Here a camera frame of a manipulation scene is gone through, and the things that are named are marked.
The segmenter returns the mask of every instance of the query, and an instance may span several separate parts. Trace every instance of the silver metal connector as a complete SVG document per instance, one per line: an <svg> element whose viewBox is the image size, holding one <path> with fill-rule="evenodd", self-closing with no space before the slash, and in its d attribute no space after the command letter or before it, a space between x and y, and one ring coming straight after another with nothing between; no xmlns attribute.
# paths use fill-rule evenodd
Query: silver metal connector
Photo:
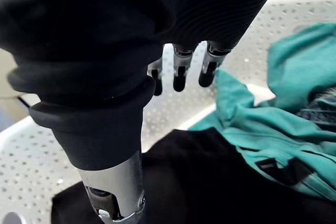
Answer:
<svg viewBox="0 0 336 224"><path fill-rule="evenodd" d="M139 151L109 169L78 171L92 207L105 224L138 223L145 206Z"/></svg>

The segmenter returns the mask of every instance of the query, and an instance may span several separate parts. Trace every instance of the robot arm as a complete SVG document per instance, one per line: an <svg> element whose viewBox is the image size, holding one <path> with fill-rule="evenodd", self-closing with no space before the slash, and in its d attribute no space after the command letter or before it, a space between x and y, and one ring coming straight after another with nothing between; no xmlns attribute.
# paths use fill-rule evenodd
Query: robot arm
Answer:
<svg viewBox="0 0 336 224"><path fill-rule="evenodd" d="M31 116L52 129L104 223L137 223L144 212L142 112L155 83L162 92L162 45L175 45L182 91L208 40L206 87L265 1L0 0L0 46L18 63L9 81L39 95Z"/></svg>

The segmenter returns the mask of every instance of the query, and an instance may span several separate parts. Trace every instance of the black cloth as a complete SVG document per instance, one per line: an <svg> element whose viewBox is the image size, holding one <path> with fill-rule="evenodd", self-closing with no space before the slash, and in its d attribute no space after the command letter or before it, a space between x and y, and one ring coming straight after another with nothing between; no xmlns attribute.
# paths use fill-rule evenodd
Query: black cloth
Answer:
<svg viewBox="0 0 336 224"><path fill-rule="evenodd" d="M273 183L215 130L174 130L143 154L147 224L335 223L336 204ZM52 224L102 224L82 183L53 199Z"/></svg>

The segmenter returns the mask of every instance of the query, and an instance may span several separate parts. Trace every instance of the teal shirt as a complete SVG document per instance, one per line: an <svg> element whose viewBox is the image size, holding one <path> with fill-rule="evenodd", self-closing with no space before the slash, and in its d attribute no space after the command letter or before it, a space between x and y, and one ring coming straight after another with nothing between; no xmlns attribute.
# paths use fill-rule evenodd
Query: teal shirt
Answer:
<svg viewBox="0 0 336 224"><path fill-rule="evenodd" d="M190 130L216 127L248 165L276 182L256 162L275 158L282 168L298 158L313 174L292 188L336 201L336 133L295 115L309 104L312 92L336 86L336 24L318 24L274 43L267 79L276 98L254 107L246 86L219 71L216 111Z"/></svg>

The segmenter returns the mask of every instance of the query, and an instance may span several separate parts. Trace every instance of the white plastic basket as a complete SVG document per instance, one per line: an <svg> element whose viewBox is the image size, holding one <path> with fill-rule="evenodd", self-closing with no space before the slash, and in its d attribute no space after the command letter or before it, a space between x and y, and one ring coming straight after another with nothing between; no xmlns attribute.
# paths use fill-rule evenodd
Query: white plastic basket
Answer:
<svg viewBox="0 0 336 224"><path fill-rule="evenodd" d="M318 22L336 22L336 0L268 0L222 68L248 84L259 99L268 98L269 45ZM177 93L173 91L173 48L165 46L163 93L144 110L144 151L172 129L186 129L215 108L214 88L204 89L197 83L205 48L204 42L198 46L186 88ZM76 169L51 130L37 126L30 117L0 133L0 220L16 212L28 224L50 223L52 197L78 181Z"/></svg>

